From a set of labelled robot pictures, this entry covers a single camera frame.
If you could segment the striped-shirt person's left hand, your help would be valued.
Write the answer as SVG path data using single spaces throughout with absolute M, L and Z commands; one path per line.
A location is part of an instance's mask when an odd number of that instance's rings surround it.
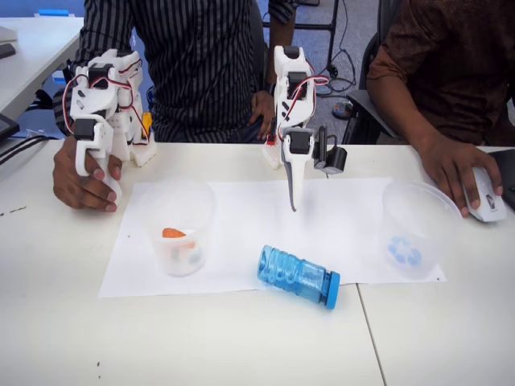
M 275 118 L 274 98 L 267 91 L 259 91 L 251 100 L 249 126 L 254 128 L 255 139 L 265 140 L 272 129 Z

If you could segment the brown-shirt person's right hand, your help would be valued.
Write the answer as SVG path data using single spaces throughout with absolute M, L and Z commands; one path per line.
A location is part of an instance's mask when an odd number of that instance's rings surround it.
M 477 209 L 480 206 L 473 173 L 475 168 L 484 168 L 495 194 L 503 194 L 501 173 L 496 161 L 476 146 L 452 141 L 434 132 L 424 136 L 414 148 L 428 175 L 452 199 L 463 217 L 469 215 L 470 208 Z

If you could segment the striped-shirt person's right hand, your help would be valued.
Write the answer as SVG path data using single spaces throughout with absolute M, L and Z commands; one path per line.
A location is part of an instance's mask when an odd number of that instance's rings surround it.
M 103 182 L 105 172 L 90 154 L 85 157 L 87 175 L 77 174 L 76 144 L 74 137 L 66 138 L 53 158 L 53 192 L 56 198 L 74 209 L 115 212 L 117 193 Z

